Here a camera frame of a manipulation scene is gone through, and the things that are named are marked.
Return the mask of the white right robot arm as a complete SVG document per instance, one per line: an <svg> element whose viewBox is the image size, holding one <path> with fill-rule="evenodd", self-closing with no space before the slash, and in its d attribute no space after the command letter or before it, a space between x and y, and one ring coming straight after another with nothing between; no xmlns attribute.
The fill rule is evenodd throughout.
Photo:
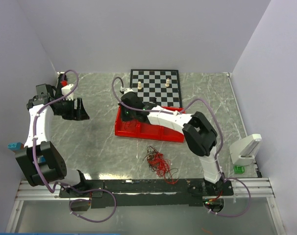
<svg viewBox="0 0 297 235"><path fill-rule="evenodd" d="M186 143L192 153L199 157L203 168L206 191L211 195L218 194L222 188L222 182L226 182L222 168L218 161L218 154L223 146L223 134L214 112L205 100L197 98L188 106L196 101L201 101L210 112L216 127L202 112L194 114L182 111L170 111L155 103L144 104L137 94L131 89L123 89L122 97L118 100L122 110L122 120L137 120L154 126L162 126L177 131L184 135Z"/></svg>

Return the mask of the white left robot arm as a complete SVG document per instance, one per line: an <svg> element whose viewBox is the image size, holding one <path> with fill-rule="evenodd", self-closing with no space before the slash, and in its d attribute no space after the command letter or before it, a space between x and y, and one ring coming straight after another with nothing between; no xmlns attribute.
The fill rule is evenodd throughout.
<svg viewBox="0 0 297 235"><path fill-rule="evenodd" d="M88 184L80 170L67 169L66 163L51 142L53 116L64 120L89 120L80 97L74 98L74 84L61 82L57 87L41 84L37 95L28 101L30 126L22 149L15 153L16 161L31 186L60 182L71 186L78 197L86 195Z"/></svg>

